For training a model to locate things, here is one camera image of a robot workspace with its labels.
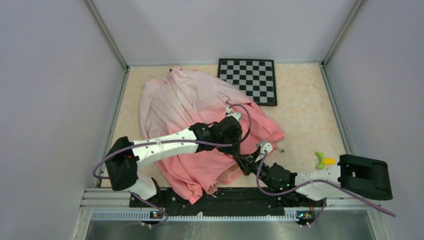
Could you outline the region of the pink zip-up jacket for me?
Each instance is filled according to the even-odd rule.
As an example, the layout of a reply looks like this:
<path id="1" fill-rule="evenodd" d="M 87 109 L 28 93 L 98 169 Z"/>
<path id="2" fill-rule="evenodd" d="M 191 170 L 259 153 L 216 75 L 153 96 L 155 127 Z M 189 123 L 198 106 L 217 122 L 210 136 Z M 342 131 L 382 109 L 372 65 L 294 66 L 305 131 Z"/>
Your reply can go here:
<path id="1" fill-rule="evenodd" d="M 242 114 L 247 139 L 241 153 L 253 153 L 263 140 L 275 145 L 284 138 L 280 126 L 268 118 L 247 95 L 206 73 L 174 68 L 163 79 L 146 82 L 139 107 L 139 128 L 145 139 L 179 132 L 195 123 L 219 122 L 228 106 Z M 230 184 L 242 174 L 228 155 L 217 149 L 180 154 L 157 161 L 156 166 L 172 189 L 191 204 L 203 194 L 213 194 L 217 184 Z"/>

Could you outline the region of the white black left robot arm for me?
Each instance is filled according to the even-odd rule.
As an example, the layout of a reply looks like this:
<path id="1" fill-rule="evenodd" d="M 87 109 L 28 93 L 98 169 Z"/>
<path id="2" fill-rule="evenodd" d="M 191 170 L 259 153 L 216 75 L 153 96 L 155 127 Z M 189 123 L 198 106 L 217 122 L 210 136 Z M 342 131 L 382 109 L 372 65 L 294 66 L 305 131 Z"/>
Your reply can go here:
<path id="1" fill-rule="evenodd" d="M 241 119 L 242 115 L 234 112 L 218 123 L 195 123 L 154 139 L 130 141 L 127 136 L 118 138 L 104 158 L 112 190 L 135 193 L 147 206 L 156 206 L 161 198 L 159 187 L 153 178 L 138 173 L 139 169 L 181 154 L 238 148 L 242 138 Z"/>

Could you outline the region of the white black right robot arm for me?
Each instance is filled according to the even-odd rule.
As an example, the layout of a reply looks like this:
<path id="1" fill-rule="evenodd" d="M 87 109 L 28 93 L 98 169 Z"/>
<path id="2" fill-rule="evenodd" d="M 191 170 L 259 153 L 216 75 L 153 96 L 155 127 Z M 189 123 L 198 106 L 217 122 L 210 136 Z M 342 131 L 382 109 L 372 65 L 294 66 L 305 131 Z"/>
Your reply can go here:
<path id="1" fill-rule="evenodd" d="M 382 160 L 343 154 L 337 164 L 311 173 L 290 172 L 277 163 L 268 166 L 261 163 L 258 153 L 235 156 L 234 160 L 244 175 L 255 174 L 268 193 L 293 190 L 293 200 L 299 206 L 349 193 L 376 201 L 393 199 L 388 164 Z"/>

